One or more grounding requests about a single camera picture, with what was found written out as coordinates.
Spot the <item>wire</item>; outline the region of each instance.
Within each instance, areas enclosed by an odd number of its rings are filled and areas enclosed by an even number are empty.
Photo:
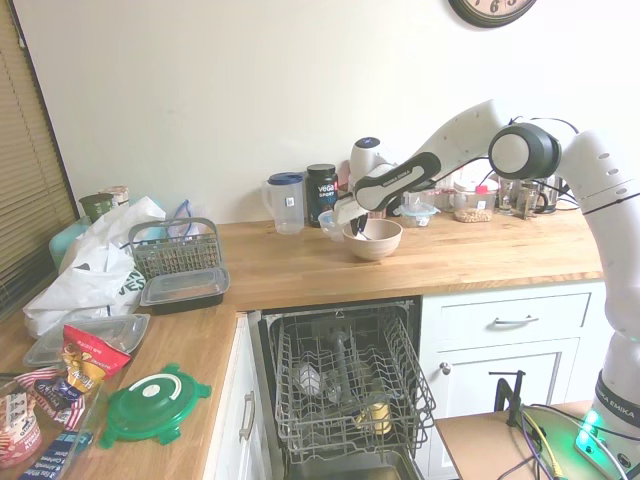
[[[542,471],[545,473],[545,475],[547,476],[547,478],[549,480],[553,480],[553,477],[551,477],[551,473],[549,473],[549,469],[547,468],[547,466],[542,462],[542,458],[540,458],[540,455],[538,454],[538,452],[536,452],[535,448],[533,448],[533,444],[531,443],[531,439],[529,438],[529,434],[527,433],[527,429],[525,428],[525,416],[524,416],[524,410],[520,409],[520,417],[522,419],[522,434],[524,435],[524,439],[527,442],[527,445],[529,445],[529,450],[531,450],[531,453],[533,454],[533,456],[535,457],[536,461],[538,462],[538,465],[540,465],[542,467]]]
[[[485,175],[485,177],[482,179],[482,181],[481,181],[478,185],[482,185],[484,182],[486,182],[487,178],[489,178],[489,176],[490,176],[492,173],[493,173],[493,169],[491,169],[491,170],[489,171],[489,173],[487,173],[487,174]]]
[[[535,460],[536,457],[534,457],[533,455],[531,455],[529,458],[525,458],[523,461],[521,461],[518,465],[516,465],[515,467],[511,467],[509,470],[507,470],[506,472],[504,472],[502,475],[500,475],[498,477],[498,480],[504,480],[505,478],[507,478],[509,475],[511,475],[513,472],[515,472],[516,470],[524,467],[527,463],[529,463],[531,460]]]
[[[462,167],[466,167],[467,165],[469,165],[471,162],[475,162],[476,160],[481,160],[481,159],[489,159],[489,157],[487,156],[481,156],[481,157],[476,157],[476,158],[472,158],[471,160],[469,160],[468,162],[463,163],[462,165],[457,166],[456,168],[454,168],[453,170],[451,170],[449,173],[445,173],[443,176],[441,176],[440,178],[438,178],[437,180],[433,180],[429,186],[431,185],[435,185],[436,183],[438,183],[440,180],[444,180],[445,178],[447,178],[450,175],[453,175],[455,172],[457,172],[458,170],[460,170]]]
[[[554,120],[556,122],[562,122],[562,123],[565,123],[565,124],[569,125],[573,129],[573,131],[576,132],[576,134],[580,133],[580,130],[578,130],[573,124],[567,122],[566,120],[562,120],[561,118],[534,117],[531,120]]]
[[[537,409],[545,409],[545,410],[553,410],[554,412],[567,417],[567,418],[572,418],[578,422],[582,422],[583,419],[580,417],[574,417],[573,415],[563,412],[562,410],[558,410],[555,407],[552,407],[550,405],[542,405],[540,403],[532,403],[531,405],[529,405],[529,407],[531,408],[537,408]],[[622,437],[622,438],[626,438],[627,440],[633,440],[634,442],[640,442],[640,437],[632,437],[630,435],[625,435],[624,433],[619,433],[619,432],[614,432],[613,430],[607,430],[606,428],[601,428],[601,427],[596,427],[599,431],[601,432],[606,432],[609,433],[611,435],[615,435],[617,437]]]
[[[574,202],[577,202],[578,200],[576,199],[576,197],[574,197],[573,195],[570,195],[569,193],[565,192],[564,190],[560,189],[560,188],[556,188],[553,185],[549,185],[548,183],[544,183],[540,180],[531,180],[533,183],[537,183],[538,185],[542,185],[543,187],[547,187],[550,188],[551,190],[554,190],[556,192],[558,192],[560,195],[566,195],[567,197],[569,197],[571,200],[573,200]]]
[[[549,453],[549,458],[551,459],[551,469],[553,470],[553,476],[558,478],[564,477],[564,474],[562,473],[562,468],[560,467],[560,463],[556,459],[556,456],[553,454],[553,450],[551,449],[549,442],[547,442],[547,439],[542,433],[542,430],[540,430],[540,427],[538,426],[538,424],[533,420],[533,418],[531,418],[531,415],[529,415],[524,410],[522,410],[522,414],[525,416],[529,424],[536,431],[536,433],[542,440],[544,447],[547,449],[547,452]]]
[[[551,409],[546,409],[546,408],[540,408],[540,407],[529,407],[532,408],[534,410],[543,410],[543,411],[548,411],[549,413],[553,413],[555,415],[558,415],[560,417],[563,417],[564,415],[558,413],[555,410],[551,410]],[[613,463],[613,466],[616,467],[616,470],[618,471],[618,473],[620,474],[620,478],[621,480],[629,480],[629,478],[627,477],[627,474],[625,473],[624,469],[620,466],[620,463],[618,462],[618,460],[616,459],[616,457],[613,456],[613,454],[609,451],[609,449],[607,447],[604,446],[604,444],[598,440],[598,437],[596,437],[593,433],[591,433],[589,430],[585,430],[582,426],[582,423],[578,423],[576,422],[573,418],[569,418],[569,417],[565,417],[568,421],[570,421],[571,423],[573,423],[576,427],[578,427],[581,431],[583,432],[587,432],[587,434],[589,435],[589,437],[591,438],[591,440],[593,440],[594,442],[596,442],[596,445],[598,445],[598,448],[600,450],[602,450],[605,455],[607,457],[609,457],[609,460],[611,460],[611,463]]]

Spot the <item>cabinet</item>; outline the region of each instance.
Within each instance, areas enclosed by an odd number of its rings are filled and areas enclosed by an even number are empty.
[[[604,300],[602,282],[424,297],[420,365],[434,417],[492,411],[492,371],[526,372],[525,403],[592,398],[612,333]],[[504,378],[513,387],[515,378]],[[456,477],[435,428],[416,464],[429,480]]]
[[[238,319],[204,478],[272,478],[262,400],[246,316]]]

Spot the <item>cabinet handle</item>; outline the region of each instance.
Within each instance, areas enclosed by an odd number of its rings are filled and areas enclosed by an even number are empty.
[[[442,362],[440,364],[440,371],[443,373],[443,375],[449,375],[451,373],[451,365],[449,365],[447,362]]]
[[[493,321],[494,325],[526,325],[528,323],[537,322],[540,320],[538,317],[532,317],[527,315],[522,320],[500,320],[498,317]]]
[[[249,437],[251,436],[251,430],[253,430],[253,420],[256,416],[256,395],[255,393],[253,393],[253,390],[251,391],[251,393],[247,393],[244,396],[244,414],[242,415],[243,426],[245,415],[247,414],[247,403],[251,403],[251,410],[249,410],[249,425],[247,425],[246,428],[240,429],[240,441],[242,441],[242,437],[244,437],[245,440],[248,441]]]

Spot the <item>protein powder container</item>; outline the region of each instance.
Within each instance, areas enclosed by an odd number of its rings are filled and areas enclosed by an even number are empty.
[[[318,215],[327,210],[333,210],[333,204],[338,200],[336,167],[329,163],[309,165],[305,187],[309,225],[320,227]]]

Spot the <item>glass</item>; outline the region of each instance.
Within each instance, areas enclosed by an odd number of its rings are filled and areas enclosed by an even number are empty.
[[[500,177],[498,184],[498,213],[513,215],[512,208],[518,195],[518,181]]]

